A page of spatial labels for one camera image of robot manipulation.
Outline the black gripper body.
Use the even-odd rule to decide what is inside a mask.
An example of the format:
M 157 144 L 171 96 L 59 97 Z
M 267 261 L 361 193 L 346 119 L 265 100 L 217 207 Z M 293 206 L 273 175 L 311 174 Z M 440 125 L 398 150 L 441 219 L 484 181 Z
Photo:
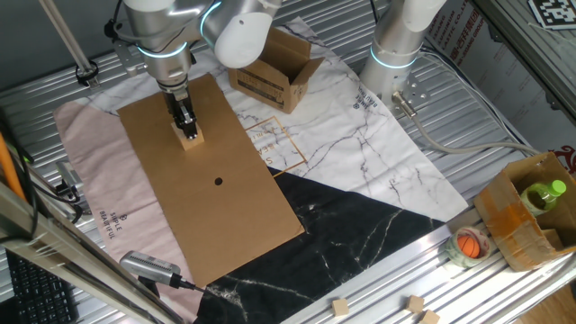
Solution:
M 193 118 L 194 109 L 189 91 L 183 87 L 167 88 L 164 96 L 169 112 L 174 118 Z

